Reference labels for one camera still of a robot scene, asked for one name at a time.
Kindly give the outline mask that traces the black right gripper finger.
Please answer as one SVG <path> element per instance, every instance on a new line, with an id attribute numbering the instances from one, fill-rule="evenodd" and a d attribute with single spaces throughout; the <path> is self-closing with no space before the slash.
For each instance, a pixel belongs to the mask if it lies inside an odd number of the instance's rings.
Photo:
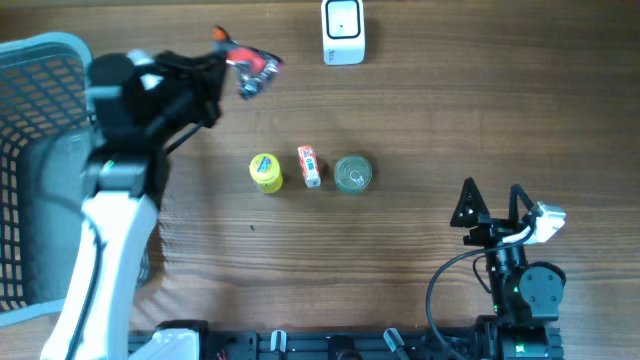
<path id="1" fill-rule="evenodd" d="M 520 220 L 518 202 L 529 211 L 534 206 L 533 201 L 529 198 L 526 192 L 523 190 L 520 184 L 514 184 L 510 189 L 509 196 L 509 213 L 508 219 L 510 222 L 518 222 Z"/>
<path id="2" fill-rule="evenodd" d="M 474 179 L 469 177 L 463 183 L 459 201 L 450 220 L 450 226 L 473 228 L 489 223 L 490 212 Z"/>

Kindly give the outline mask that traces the red white small carton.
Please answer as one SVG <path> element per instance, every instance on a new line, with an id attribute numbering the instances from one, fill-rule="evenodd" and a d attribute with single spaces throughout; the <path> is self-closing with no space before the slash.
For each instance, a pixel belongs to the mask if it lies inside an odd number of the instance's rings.
<path id="1" fill-rule="evenodd" d="M 299 146 L 298 157 L 305 185 L 308 188 L 319 187 L 321 185 L 321 175 L 313 147 L 310 145 Z"/>

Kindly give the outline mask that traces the black red snack packet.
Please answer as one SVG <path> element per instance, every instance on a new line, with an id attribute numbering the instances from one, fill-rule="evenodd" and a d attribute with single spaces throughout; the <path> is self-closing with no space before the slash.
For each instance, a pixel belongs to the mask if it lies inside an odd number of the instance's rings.
<path id="1" fill-rule="evenodd" d="M 238 93 L 250 100 L 265 90 L 283 67 L 283 60 L 270 52 L 244 46 L 234 41 L 221 26 L 212 31 L 213 49 L 223 53 L 225 61 L 236 73 Z"/>

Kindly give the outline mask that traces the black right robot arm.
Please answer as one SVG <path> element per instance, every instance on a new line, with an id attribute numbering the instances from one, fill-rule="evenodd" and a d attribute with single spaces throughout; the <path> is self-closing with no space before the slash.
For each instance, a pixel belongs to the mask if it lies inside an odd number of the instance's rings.
<path id="1" fill-rule="evenodd" d="M 509 214 L 494 218 L 475 181 L 464 181 L 450 225 L 467 228 L 466 246 L 481 249 L 486 260 L 494 313 L 480 316 L 466 341 L 452 348 L 468 359 L 560 359 L 559 332 L 549 324 L 559 318 L 566 275 L 549 262 L 530 262 L 525 248 L 547 243 L 566 223 L 566 212 L 532 201 L 515 184 Z"/>

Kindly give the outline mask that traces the yellow lidded jar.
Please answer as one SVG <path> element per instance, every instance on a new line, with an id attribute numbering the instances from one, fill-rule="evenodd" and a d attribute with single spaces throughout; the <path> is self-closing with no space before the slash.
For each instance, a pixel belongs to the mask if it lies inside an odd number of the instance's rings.
<path id="1" fill-rule="evenodd" d="M 280 163 L 272 154 L 256 155 L 249 164 L 249 171 L 254 184 L 262 193 L 275 193 L 283 185 Z"/>

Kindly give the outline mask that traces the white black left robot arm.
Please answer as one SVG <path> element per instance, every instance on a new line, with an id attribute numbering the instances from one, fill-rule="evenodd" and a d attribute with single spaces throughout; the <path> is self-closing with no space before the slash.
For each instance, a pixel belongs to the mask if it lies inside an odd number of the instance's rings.
<path id="1" fill-rule="evenodd" d="M 226 54 L 113 53 L 86 70 L 97 142 L 83 166 L 81 204 L 45 193 L 82 218 L 78 254 L 43 359 L 125 359 L 142 255 L 157 224 L 169 175 L 170 139 L 187 125 L 210 127 Z"/>

